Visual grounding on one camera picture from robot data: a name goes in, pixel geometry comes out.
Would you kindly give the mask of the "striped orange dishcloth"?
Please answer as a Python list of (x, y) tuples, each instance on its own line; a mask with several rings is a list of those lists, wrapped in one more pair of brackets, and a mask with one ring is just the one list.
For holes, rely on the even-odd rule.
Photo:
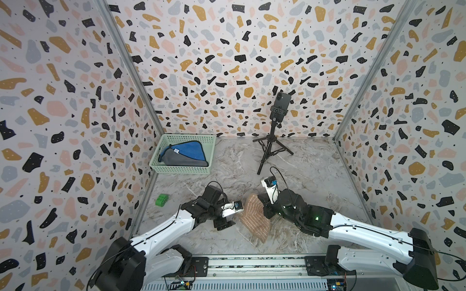
[(263, 204), (259, 200), (258, 195), (252, 194), (247, 198), (240, 221), (252, 236), (259, 239), (261, 243), (267, 241), (271, 223), (264, 216)]

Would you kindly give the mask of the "grey blue microfibre cloth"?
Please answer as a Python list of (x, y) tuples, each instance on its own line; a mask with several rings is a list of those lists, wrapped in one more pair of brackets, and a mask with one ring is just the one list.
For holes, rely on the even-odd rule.
[(158, 156), (158, 162), (166, 166), (208, 167), (203, 147), (199, 141), (170, 144)]

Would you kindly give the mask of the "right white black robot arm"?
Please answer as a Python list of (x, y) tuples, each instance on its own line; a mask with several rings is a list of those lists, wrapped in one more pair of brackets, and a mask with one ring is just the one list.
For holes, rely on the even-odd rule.
[(271, 187), (258, 198), (268, 219), (279, 215), (306, 235), (354, 243), (370, 253), (359, 259), (347, 248), (329, 246), (326, 268), (385, 269), (416, 287), (439, 289), (434, 249), (425, 231), (413, 228), (409, 232), (396, 232), (361, 223), (331, 209), (307, 204), (289, 189), (278, 191)]

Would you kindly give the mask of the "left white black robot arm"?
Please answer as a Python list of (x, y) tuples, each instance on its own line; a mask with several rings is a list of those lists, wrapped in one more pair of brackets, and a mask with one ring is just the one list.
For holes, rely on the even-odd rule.
[(194, 268), (192, 254), (176, 244), (179, 237), (211, 220), (217, 230), (234, 225), (229, 219), (244, 210), (241, 201), (229, 201), (220, 186), (206, 186), (195, 200), (181, 204), (176, 213), (152, 230), (131, 239), (115, 240), (87, 283), (100, 291), (140, 291), (161, 277)]

